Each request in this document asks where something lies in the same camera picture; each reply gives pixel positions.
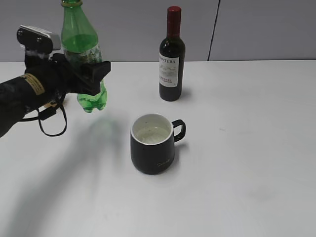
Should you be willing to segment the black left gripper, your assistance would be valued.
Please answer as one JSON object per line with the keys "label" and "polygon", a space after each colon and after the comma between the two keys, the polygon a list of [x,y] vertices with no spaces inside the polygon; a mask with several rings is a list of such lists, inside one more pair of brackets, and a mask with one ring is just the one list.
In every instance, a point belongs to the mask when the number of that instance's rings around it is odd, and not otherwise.
{"label": "black left gripper", "polygon": [[52,91],[88,94],[95,96],[101,91],[101,81],[111,71],[111,63],[83,64],[77,71],[62,53],[25,54],[25,72],[36,76]]}

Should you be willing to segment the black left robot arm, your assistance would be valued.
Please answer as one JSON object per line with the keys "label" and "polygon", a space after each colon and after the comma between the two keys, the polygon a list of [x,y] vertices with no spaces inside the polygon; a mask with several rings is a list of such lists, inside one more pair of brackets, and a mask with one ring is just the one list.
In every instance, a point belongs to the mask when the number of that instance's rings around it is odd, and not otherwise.
{"label": "black left robot arm", "polygon": [[76,70],[64,54],[49,59],[26,56],[25,73],[0,84],[0,134],[4,136],[16,123],[41,123],[60,109],[69,93],[96,95],[111,63],[83,64]]}

